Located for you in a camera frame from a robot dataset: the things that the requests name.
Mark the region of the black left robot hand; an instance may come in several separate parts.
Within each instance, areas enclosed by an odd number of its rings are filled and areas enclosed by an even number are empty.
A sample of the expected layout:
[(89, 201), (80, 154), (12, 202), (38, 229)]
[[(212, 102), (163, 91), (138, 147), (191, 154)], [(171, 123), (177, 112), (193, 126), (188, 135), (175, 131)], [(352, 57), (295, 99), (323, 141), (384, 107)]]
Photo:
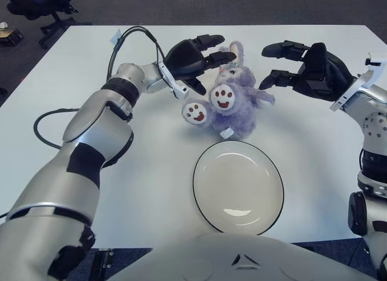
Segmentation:
[(208, 69), (217, 68), (236, 59), (236, 54), (230, 51), (218, 51), (208, 56), (202, 54), (208, 48), (224, 41), (222, 35), (209, 34), (182, 40), (172, 47), (163, 62), (175, 80), (181, 80), (199, 95), (205, 95), (206, 88), (198, 77)]

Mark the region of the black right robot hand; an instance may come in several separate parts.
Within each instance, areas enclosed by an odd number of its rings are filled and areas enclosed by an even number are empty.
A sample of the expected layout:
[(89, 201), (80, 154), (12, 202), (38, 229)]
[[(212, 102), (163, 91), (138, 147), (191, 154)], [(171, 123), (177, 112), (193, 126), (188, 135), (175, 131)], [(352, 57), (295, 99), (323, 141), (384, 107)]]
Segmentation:
[(261, 55), (302, 62), (302, 65), (297, 73), (271, 70), (261, 82), (260, 90), (272, 86), (290, 86), (293, 91), (307, 97), (335, 102), (355, 80), (346, 65), (328, 52), (323, 42), (308, 47), (302, 43), (285, 40), (267, 45)]

